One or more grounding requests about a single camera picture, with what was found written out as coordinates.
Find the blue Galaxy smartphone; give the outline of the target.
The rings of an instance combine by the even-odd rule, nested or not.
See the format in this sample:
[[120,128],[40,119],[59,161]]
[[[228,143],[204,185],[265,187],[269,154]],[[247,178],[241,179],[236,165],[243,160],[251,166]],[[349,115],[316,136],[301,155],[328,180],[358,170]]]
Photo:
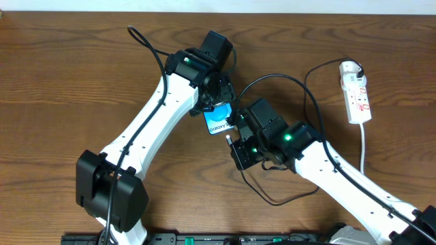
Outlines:
[[217,135],[233,129],[234,127],[227,122],[227,118],[230,117],[231,113],[232,108],[229,103],[215,108],[212,112],[205,112],[204,119],[208,132],[211,135]]

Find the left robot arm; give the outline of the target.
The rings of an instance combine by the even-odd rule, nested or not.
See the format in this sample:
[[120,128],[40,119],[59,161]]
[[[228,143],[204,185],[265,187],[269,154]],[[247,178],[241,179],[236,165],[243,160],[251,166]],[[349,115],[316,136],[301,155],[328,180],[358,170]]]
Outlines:
[[139,114],[96,154],[76,163],[76,203],[103,226],[97,244],[143,244],[141,218],[149,202],[143,185],[157,151],[179,120],[226,107],[236,95],[223,66],[233,48],[189,48],[161,63],[157,88]]

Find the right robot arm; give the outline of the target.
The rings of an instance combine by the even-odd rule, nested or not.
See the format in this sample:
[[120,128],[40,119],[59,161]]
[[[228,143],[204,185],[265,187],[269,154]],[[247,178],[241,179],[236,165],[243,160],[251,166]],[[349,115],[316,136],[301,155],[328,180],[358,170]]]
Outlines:
[[281,117],[267,125],[239,121],[240,139],[226,140],[236,167],[264,160],[284,165],[328,193],[354,216],[376,244],[434,244],[435,207],[420,211],[394,197],[349,164],[305,122],[289,126]]

